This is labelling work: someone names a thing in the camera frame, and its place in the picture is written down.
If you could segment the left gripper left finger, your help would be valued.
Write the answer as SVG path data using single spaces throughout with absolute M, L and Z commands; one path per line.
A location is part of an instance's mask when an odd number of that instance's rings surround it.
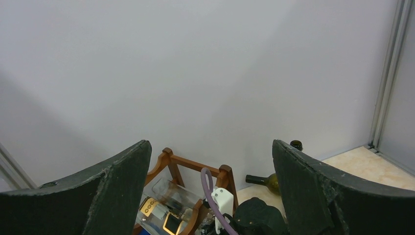
M 1 193 L 1 234 L 132 234 L 151 153 L 150 142 L 141 140 L 39 188 Z

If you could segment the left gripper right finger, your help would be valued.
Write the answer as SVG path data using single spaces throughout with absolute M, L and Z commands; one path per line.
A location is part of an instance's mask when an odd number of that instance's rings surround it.
M 354 176 L 281 140 L 272 156 L 291 234 L 414 234 L 414 191 Z

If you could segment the clear bottle black cap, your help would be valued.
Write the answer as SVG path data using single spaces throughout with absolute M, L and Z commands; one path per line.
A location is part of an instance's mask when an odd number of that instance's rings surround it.
M 192 210 L 175 213 L 157 199 L 144 195 L 136 216 L 136 223 L 151 235 L 179 235 L 187 227 Z

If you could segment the dark wine bottle grey label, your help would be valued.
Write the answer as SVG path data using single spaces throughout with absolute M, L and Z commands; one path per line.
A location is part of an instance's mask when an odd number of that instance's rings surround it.
M 299 141 L 299 140 L 292 140 L 292 141 L 290 142 L 290 145 L 291 145 L 292 147 L 294 147 L 295 149 L 299 150 L 299 151 L 302 151 L 302 150 L 303 150 L 303 145 L 302 145 L 302 142 L 301 142 L 301 141 Z

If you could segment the clear glass bottle back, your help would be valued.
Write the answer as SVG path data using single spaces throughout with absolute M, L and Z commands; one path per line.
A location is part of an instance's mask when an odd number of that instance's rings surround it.
M 165 178 L 160 178 L 151 191 L 156 200 L 179 218 L 187 221 L 192 217 L 194 206 L 201 199 L 201 196 Z

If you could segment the brown wooden wine rack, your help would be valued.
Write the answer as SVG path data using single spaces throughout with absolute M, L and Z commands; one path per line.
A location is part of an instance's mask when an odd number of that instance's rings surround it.
M 149 184 L 165 168 L 168 168 L 171 174 L 170 181 L 184 187 L 185 189 L 187 188 L 184 185 L 184 179 L 180 172 L 182 168 L 193 170 L 195 172 L 193 177 L 196 180 L 205 180 L 206 182 L 206 187 L 204 187 L 201 192 L 194 192 L 195 194 L 201 196 L 201 199 L 199 199 L 194 206 L 192 217 L 187 227 L 180 233 L 180 235 L 208 235 L 209 229 L 213 228 L 215 219 L 215 215 L 210 206 L 213 206 L 213 210 L 218 212 L 217 206 L 211 197 L 211 193 L 215 188 L 225 188 L 227 191 L 232 193 L 234 195 L 233 210 L 235 211 L 238 207 L 234 176 L 230 166 L 223 164 L 219 168 L 213 168 L 211 166 L 177 156 L 170 148 L 165 148 L 159 155 L 156 166 L 147 174 L 145 183 Z M 227 223 L 223 220 L 223 216 L 220 215 L 219 218 L 225 226 Z M 133 234 L 150 235 L 137 223 L 133 228 Z

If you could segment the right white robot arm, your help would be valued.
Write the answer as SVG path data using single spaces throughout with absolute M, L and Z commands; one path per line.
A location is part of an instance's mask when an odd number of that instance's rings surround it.
M 285 223 L 279 209 L 267 205 L 263 200 L 254 197 L 233 210 L 231 202 L 219 203 L 218 211 L 222 214 L 230 233 L 220 219 L 214 219 L 213 228 L 209 235 L 288 235 L 288 225 Z

